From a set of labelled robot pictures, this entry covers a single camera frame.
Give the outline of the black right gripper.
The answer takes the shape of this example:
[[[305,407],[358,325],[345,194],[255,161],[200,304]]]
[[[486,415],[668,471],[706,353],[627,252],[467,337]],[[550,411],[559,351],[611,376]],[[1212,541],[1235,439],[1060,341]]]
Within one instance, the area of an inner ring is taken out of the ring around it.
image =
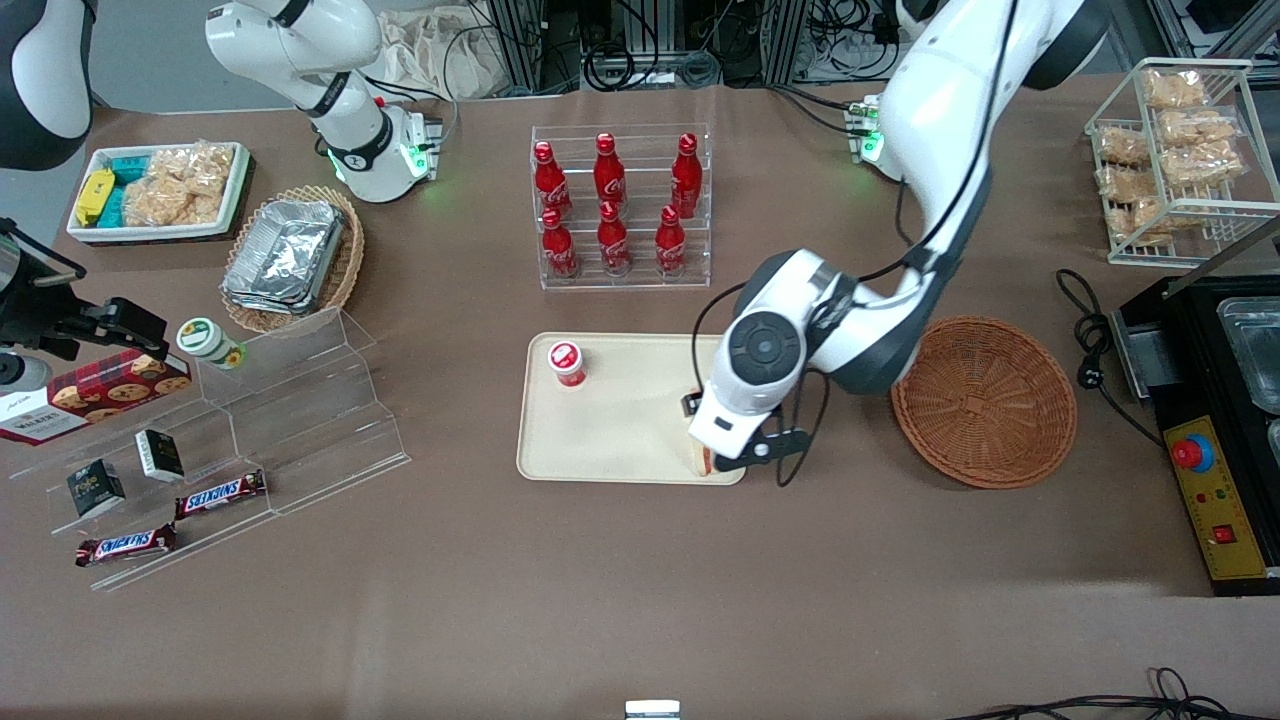
[[[76,359],[82,343],[168,354],[166,322],[128,299],[101,307],[81,300],[70,284],[87,270],[40,243],[14,220],[1,222],[3,347]],[[100,325],[97,313],[100,310]]]

